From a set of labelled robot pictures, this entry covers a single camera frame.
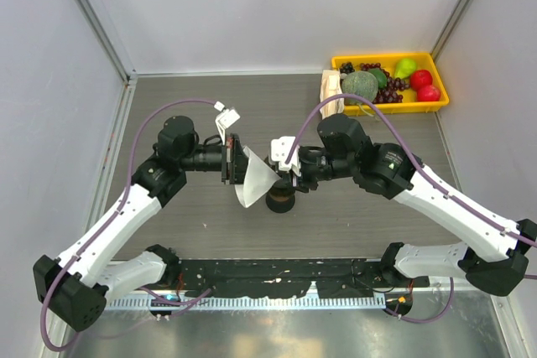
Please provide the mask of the white paper coffee filter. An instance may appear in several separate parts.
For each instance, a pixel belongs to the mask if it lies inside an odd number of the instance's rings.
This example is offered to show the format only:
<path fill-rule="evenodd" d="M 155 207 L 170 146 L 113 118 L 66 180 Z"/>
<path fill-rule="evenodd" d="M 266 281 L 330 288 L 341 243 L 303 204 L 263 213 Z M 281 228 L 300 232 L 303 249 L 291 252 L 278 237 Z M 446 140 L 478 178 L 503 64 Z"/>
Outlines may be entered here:
<path fill-rule="evenodd" d="M 249 208 L 270 190 L 279 176 L 248 146 L 242 150 L 247 157 L 247 169 L 243 183 L 235 185 L 235 192 L 240 205 Z"/>

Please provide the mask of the dark green glass dripper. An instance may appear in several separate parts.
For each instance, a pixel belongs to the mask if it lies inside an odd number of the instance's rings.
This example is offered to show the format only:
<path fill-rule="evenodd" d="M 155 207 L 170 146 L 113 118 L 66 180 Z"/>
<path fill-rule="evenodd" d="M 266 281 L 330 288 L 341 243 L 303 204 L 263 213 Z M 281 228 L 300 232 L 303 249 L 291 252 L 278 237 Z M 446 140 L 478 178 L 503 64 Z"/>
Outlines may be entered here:
<path fill-rule="evenodd" d="M 289 178 L 278 179 L 270 188 L 272 192 L 294 192 L 293 180 Z"/>

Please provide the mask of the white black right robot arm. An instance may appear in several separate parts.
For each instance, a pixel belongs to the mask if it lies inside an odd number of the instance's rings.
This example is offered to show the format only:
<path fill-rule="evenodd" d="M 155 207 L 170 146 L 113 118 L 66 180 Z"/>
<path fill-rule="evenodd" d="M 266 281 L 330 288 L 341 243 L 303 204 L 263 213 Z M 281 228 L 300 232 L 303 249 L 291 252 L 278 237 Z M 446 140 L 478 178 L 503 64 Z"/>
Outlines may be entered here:
<path fill-rule="evenodd" d="M 443 246 L 390 244 L 379 275 L 390 286 L 414 278 L 463 278 L 495 296 L 509 295 L 528 278 L 526 254 L 536 240 L 536 224 L 491 212 L 442 180 L 401 141 L 373 143 L 360 123 L 344 114 L 317 126 L 320 147 L 294 137 L 286 155 L 296 189 L 350 178 L 360 189 L 418 211 L 458 238 Z"/>

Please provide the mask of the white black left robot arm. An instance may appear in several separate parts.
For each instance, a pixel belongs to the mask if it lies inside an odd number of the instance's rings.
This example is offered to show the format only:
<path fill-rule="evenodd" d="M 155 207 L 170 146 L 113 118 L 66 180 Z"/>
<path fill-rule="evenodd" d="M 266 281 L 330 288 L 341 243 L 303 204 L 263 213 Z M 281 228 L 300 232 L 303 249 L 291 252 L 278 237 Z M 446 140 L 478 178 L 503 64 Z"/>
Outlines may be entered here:
<path fill-rule="evenodd" d="M 215 119 L 217 133 L 200 142 L 193 121 L 173 116 L 164 122 L 151 156 L 128 174 L 125 190 L 101 219 L 58 257 L 40 257 L 34 283 L 44 314 L 54 313 L 71 329 L 90 328 L 111 301 L 155 283 L 169 289 L 179 281 L 179 259 L 150 246 L 138 257 L 110 268 L 127 240 L 157 215 L 187 182 L 190 171 L 218 172 L 222 181 L 242 185 L 250 153 L 237 134 L 228 133 L 240 116 L 225 109 Z"/>

